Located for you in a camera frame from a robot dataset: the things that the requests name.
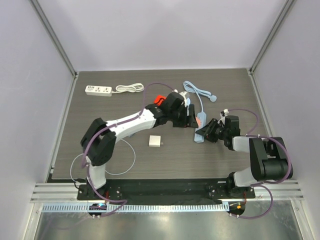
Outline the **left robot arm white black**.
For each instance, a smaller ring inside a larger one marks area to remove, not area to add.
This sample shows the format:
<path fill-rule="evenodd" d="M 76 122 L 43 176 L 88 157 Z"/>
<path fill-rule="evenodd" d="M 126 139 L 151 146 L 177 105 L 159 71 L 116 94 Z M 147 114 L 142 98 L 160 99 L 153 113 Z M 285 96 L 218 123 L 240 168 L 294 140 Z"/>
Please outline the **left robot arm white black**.
<path fill-rule="evenodd" d="M 143 104 L 142 109 L 132 115 L 109 121 L 95 119 L 80 141 L 84 153 L 82 165 L 88 170 L 89 195 L 95 200 L 106 195 L 106 163 L 120 140 L 167 122 L 172 122 L 174 128 L 197 128 L 194 105 L 187 104 L 188 97 L 186 91 L 172 91 L 162 100 Z"/>

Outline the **red cube socket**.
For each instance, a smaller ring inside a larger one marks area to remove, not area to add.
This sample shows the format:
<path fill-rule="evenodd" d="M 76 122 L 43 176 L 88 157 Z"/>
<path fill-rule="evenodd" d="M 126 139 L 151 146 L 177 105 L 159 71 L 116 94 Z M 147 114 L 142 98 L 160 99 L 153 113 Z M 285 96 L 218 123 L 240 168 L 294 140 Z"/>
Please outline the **red cube socket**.
<path fill-rule="evenodd" d="M 160 106 L 165 99 L 166 99 L 165 96 L 163 96 L 163 95 L 158 95 L 158 96 L 155 98 L 155 100 L 154 100 L 153 103 L 156 104 L 157 106 Z"/>

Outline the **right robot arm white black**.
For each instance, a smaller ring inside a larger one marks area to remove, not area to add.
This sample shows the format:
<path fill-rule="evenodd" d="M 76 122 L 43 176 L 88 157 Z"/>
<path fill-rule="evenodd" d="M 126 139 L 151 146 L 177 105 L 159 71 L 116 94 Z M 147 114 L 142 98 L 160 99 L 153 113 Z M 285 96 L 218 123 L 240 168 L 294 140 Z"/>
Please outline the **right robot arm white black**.
<path fill-rule="evenodd" d="M 196 122 L 199 128 L 195 133 L 205 140 L 220 140 L 231 151 L 249 154 L 249 167 L 230 173 L 225 180 L 229 197 L 237 198 L 251 187 L 279 184 L 293 177 L 292 162 L 281 137 L 241 135 L 239 117 L 235 115 L 213 118 L 206 125 L 202 117 Z"/>

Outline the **white charger plug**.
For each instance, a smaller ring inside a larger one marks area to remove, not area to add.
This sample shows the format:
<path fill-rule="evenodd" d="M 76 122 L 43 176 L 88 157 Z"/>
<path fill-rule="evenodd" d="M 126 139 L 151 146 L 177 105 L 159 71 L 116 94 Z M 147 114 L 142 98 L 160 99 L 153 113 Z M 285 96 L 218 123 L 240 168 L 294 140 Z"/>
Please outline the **white charger plug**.
<path fill-rule="evenodd" d="M 162 138 L 160 135 L 150 135 L 149 136 L 149 147 L 159 148 L 163 145 Z"/>

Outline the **blue long power strip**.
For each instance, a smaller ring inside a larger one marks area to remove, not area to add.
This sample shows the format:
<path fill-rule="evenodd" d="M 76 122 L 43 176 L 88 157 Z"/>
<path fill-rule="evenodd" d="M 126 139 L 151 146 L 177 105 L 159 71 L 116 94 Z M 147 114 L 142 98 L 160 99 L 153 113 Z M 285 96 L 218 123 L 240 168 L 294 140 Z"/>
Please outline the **blue long power strip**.
<path fill-rule="evenodd" d="M 205 140 L 205 138 L 202 135 L 196 133 L 196 131 L 202 129 L 206 125 L 206 119 L 207 119 L 207 114 L 204 111 L 199 112 L 196 116 L 198 128 L 195 129 L 194 142 L 197 144 L 203 143 Z"/>

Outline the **pink charger plug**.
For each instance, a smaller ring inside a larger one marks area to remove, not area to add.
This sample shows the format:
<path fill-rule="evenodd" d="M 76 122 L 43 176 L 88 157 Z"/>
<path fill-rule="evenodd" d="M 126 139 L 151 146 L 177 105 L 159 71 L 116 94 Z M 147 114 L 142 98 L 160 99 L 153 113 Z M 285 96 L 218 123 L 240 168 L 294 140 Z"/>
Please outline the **pink charger plug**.
<path fill-rule="evenodd" d="M 201 120 L 200 120 L 198 117 L 196 117 L 195 119 L 196 119 L 196 122 L 197 122 L 198 127 L 200 128 L 201 125 L 202 125 Z"/>

